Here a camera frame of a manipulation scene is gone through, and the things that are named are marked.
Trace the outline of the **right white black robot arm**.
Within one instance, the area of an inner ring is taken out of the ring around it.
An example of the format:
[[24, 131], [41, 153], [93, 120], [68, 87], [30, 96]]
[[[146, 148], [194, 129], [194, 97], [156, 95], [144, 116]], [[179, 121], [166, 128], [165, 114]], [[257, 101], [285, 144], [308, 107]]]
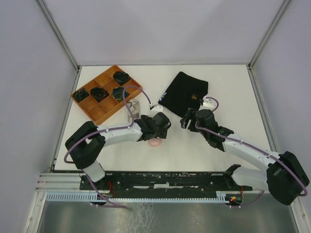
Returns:
[[281, 154], [245, 141], [233, 130], [218, 125], [210, 109], [197, 111], [189, 108], [180, 124], [183, 129], [200, 133], [211, 147], [255, 166], [255, 169], [232, 166], [229, 174], [223, 177], [227, 189], [249, 186], [268, 191], [284, 205], [290, 205], [297, 197], [308, 194], [309, 178], [293, 153], [286, 151]]

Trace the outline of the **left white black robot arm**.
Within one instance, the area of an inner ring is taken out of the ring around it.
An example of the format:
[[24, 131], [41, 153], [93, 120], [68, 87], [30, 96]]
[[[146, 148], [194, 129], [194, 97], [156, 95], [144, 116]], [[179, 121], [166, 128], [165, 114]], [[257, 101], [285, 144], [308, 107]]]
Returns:
[[92, 121], [87, 121], [65, 142], [65, 147], [76, 168], [90, 178], [96, 189], [103, 189], [107, 185], [107, 177], [97, 161], [103, 148], [123, 142], [165, 139], [170, 126], [170, 120], [162, 112], [153, 117], [142, 115], [129, 125], [112, 128], [96, 126]]

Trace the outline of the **pink glasses case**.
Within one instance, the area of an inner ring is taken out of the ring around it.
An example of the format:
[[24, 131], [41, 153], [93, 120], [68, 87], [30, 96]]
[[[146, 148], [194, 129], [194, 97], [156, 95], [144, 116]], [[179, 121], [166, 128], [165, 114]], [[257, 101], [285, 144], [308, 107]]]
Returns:
[[162, 139], [161, 138], [153, 138], [149, 140], [149, 145], [151, 147], [158, 147], [160, 146], [162, 143]]

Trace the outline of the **marble pattern glasses case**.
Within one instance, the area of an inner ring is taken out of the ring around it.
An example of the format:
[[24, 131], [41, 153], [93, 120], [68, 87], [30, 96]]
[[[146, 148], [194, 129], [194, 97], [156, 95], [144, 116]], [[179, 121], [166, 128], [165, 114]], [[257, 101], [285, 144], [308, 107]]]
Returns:
[[140, 102], [137, 99], [131, 99], [128, 101], [127, 106], [130, 110], [130, 112], [127, 112], [127, 118], [128, 118], [128, 122], [131, 123], [132, 122], [132, 117], [131, 115], [133, 115], [134, 120], [139, 119], [141, 112], [140, 112]]

